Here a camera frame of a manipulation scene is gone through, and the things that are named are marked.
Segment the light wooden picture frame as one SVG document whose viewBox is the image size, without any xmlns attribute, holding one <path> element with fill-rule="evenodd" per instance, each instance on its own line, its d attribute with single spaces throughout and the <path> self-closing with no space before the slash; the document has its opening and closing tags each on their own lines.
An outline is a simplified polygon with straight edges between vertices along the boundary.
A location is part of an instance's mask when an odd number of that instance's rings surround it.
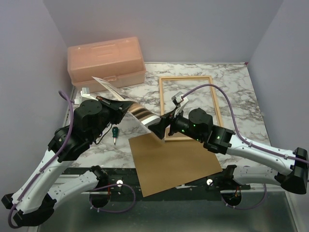
<svg viewBox="0 0 309 232">
<path fill-rule="evenodd" d="M 213 79 L 209 75 L 202 75 L 202 76 L 160 76 L 159 77 L 159 94 L 160 94 L 160 113 L 163 115 L 164 113 L 164 91 L 163 91 L 163 81 L 193 81 L 193 80 L 207 80 L 209 84 L 213 83 Z M 213 101 L 213 106 L 215 110 L 215 115 L 217 122 L 219 126 L 223 126 L 223 120 L 219 108 L 219 103 L 218 103 L 218 98 L 215 93 L 215 90 L 211 88 L 211 97 Z M 174 136 L 168 136 L 168 133 L 165 133 L 164 141 L 165 142 L 188 142 L 191 141 L 192 139 L 187 137 L 187 136 L 180 136 L 180 137 L 174 137 Z"/>
</svg>

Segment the plant photo with backing board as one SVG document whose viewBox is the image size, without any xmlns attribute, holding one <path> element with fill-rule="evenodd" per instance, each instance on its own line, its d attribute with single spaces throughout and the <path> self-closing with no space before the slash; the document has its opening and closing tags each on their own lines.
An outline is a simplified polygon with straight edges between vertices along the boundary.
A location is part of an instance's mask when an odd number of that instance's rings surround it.
<svg viewBox="0 0 309 232">
<path fill-rule="evenodd" d="M 160 120 L 160 117 L 158 115 L 154 114 L 153 112 L 142 106 L 136 100 L 128 96 L 124 91 L 113 86 L 110 82 L 105 81 L 98 77 L 92 77 L 92 78 L 108 91 L 108 95 L 104 98 L 116 101 L 134 102 L 127 112 L 131 113 L 144 126 L 148 127 L 149 125 L 156 123 Z"/>
</svg>

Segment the brown backing board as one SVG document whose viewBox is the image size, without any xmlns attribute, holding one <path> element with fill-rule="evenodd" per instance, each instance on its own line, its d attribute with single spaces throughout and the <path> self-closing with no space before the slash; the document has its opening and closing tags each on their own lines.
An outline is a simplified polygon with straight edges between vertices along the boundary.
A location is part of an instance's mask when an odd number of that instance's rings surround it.
<svg viewBox="0 0 309 232">
<path fill-rule="evenodd" d="M 216 155 L 197 141 L 164 142 L 148 133 L 129 144 L 144 197 L 222 171 Z"/>
</svg>

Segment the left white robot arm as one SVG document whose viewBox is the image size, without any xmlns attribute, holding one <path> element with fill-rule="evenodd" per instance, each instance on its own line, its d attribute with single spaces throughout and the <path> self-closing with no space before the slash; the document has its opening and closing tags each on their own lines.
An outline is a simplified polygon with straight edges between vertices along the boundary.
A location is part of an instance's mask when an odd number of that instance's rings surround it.
<svg viewBox="0 0 309 232">
<path fill-rule="evenodd" d="M 132 104 L 132 101 L 97 97 L 70 110 L 70 124 L 55 131 L 43 159 L 27 182 L 1 200 L 10 210 L 8 224 L 12 229 L 43 224 L 60 205 L 82 192 L 123 186 L 110 182 L 100 166 L 92 166 L 60 186 L 54 187 L 53 184 L 82 153 L 104 136 L 106 127 L 121 122 Z"/>
</svg>

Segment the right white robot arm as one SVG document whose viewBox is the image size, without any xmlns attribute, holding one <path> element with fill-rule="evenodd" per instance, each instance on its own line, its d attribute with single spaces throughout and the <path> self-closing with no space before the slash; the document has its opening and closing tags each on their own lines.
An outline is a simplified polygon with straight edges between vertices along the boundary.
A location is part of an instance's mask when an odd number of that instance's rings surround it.
<svg viewBox="0 0 309 232">
<path fill-rule="evenodd" d="M 285 150 L 254 143 L 230 129 L 214 125 L 212 116 L 200 108 L 192 110 L 188 118 L 173 110 L 148 128 L 160 139 L 164 138 L 168 128 L 170 135 L 178 132 L 186 135 L 202 143 L 209 152 L 261 164 L 260 167 L 235 167 L 232 173 L 225 174 L 222 184 L 227 189 L 234 189 L 239 184 L 260 183 L 277 185 L 294 194 L 307 192 L 309 158 L 302 148 Z"/>
</svg>

